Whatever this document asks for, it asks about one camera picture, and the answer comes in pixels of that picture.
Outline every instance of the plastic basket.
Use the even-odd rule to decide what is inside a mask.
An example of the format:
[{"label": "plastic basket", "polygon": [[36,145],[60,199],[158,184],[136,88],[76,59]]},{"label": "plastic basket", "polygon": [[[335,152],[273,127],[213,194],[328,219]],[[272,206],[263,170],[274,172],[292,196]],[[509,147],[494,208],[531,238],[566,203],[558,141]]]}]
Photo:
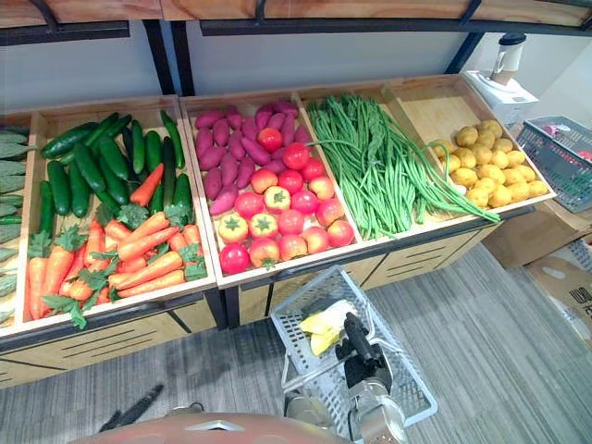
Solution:
[{"label": "plastic basket", "polygon": [[314,356],[310,340],[298,327],[308,314],[322,310],[339,299],[354,304],[370,330],[368,340],[371,344],[381,345],[393,379],[390,396],[405,415],[404,426],[410,426],[434,414],[438,410],[438,404],[411,358],[364,292],[338,265],[311,280],[271,314],[286,346],[287,361],[282,379],[287,377],[288,359],[300,375],[291,384],[283,384],[284,389],[290,391],[301,388],[308,396],[318,398],[327,407],[336,433],[349,438],[348,414],[351,402],[343,362],[337,360],[334,348],[320,357]]},{"label": "plastic basket", "polygon": [[[558,128],[551,136],[544,128]],[[592,130],[567,117],[527,120],[517,139],[540,169],[557,201],[578,213],[592,207],[592,162],[577,152],[592,154]]]}]

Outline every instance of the cardboard box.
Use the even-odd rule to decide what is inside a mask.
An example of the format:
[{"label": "cardboard box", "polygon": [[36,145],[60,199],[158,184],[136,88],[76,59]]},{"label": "cardboard box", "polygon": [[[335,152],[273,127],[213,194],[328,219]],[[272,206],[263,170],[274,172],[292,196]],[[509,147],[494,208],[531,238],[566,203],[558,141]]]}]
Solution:
[{"label": "cardboard box", "polygon": [[527,267],[592,350],[592,247],[577,240]]}]

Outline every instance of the gray plastic basket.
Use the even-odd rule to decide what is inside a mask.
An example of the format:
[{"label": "gray plastic basket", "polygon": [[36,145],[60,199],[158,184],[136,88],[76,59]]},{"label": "gray plastic basket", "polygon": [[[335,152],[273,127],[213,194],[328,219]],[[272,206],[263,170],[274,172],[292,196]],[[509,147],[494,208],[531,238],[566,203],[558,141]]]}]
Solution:
[{"label": "gray plastic basket", "polygon": [[[566,129],[553,137],[543,130],[546,126]],[[573,213],[592,207],[592,162],[578,154],[592,154],[592,130],[567,117],[541,117],[527,120],[517,141],[557,192],[561,205]]]}]

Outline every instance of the gray carpet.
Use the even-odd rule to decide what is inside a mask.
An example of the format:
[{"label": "gray carpet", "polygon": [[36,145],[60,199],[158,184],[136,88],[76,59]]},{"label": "gray carpet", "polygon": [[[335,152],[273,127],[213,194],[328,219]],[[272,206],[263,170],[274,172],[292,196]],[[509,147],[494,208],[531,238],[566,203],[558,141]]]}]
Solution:
[{"label": "gray carpet", "polygon": [[[423,370],[439,411],[411,444],[592,442],[592,353],[524,271],[478,246],[456,264],[369,292]],[[283,346],[270,322],[185,339],[0,391],[1,443],[95,432],[157,382],[142,419],[201,401],[281,414]]]}]

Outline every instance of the potato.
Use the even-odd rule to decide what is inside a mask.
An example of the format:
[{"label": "potato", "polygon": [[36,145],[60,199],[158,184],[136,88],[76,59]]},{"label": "potato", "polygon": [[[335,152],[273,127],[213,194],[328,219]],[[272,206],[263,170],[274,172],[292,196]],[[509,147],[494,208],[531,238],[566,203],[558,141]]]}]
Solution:
[{"label": "potato", "polygon": [[477,173],[469,168],[459,168],[450,174],[450,178],[457,185],[463,185],[466,188],[471,188],[477,182]]},{"label": "potato", "polygon": [[491,197],[489,198],[489,206],[493,208],[499,208],[500,206],[504,206],[509,204],[512,201],[512,193],[503,185],[499,185]]},{"label": "potato", "polygon": [[498,188],[498,184],[492,178],[482,178],[475,182],[475,185],[473,185],[473,189],[475,188],[479,188],[483,191],[486,191],[487,195],[490,196],[491,194],[493,194],[493,191],[495,191],[496,188]]},{"label": "potato", "polygon": [[510,193],[512,194],[513,204],[528,199],[528,194],[530,193],[530,189],[526,182],[513,183],[508,187],[508,190],[510,190]]},{"label": "potato", "polygon": [[506,181],[506,176],[501,172],[501,169],[495,165],[482,165],[477,168],[477,176],[482,178],[491,178],[498,185],[503,185]]},{"label": "potato", "polygon": [[521,165],[526,160],[526,156],[521,151],[510,151],[506,155],[508,156],[508,167],[510,168]]},{"label": "potato", "polygon": [[537,178],[537,175],[535,174],[535,170],[533,168],[531,168],[530,166],[517,165],[513,169],[515,169],[520,174],[522,174],[524,179],[527,182],[532,182],[534,179]]},{"label": "potato", "polygon": [[542,180],[533,180],[528,184],[528,197],[538,197],[547,194],[549,189]]},{"label": "potato", "polygon": [[479,133],[474,127],[464,127],[457,134],[454,140],[459,146],[468,146],[476,142]]},{"label": "potato", "polygon": [[489,193],[481,188],[473,188],[466,193],[466,198],[480,208],[485,208],[489,201]]},{"label": "potato", "polygon": [[494,151],[491,155],[490,163],[499,169],[504,169],[508,167],[510,161],[508,160],[508,156],[503,151]]},{"label": "potato", "polygon": [[490,130],[493,132],[493,135],[496,136],[496,139],[499,139],[502,134],[501,125],[497,120],[483,120],[479,125],[477,125],[477,128],[479,131]]},{"label": "potato", "polygon": [[513,148],[514,145],[512,141],[510,139],[505,139],[503,137],[501,139],[497,139],[496,142],[493,144],[494,150],[500,150],[504,153],[509,153],[511,150],[513,150]]},{"label": "potato", "polygon": [[522,174],[520,174],[518,171],[516,171],[515,169],[506,168],[506,169],[502,169],[501,172],[506,177],[506,181],[504,182],[504,184],[506,186],[512,185],[514,183],[520,183],[520,182],[526,183],[526,179],[524,178],[524,176]]}]

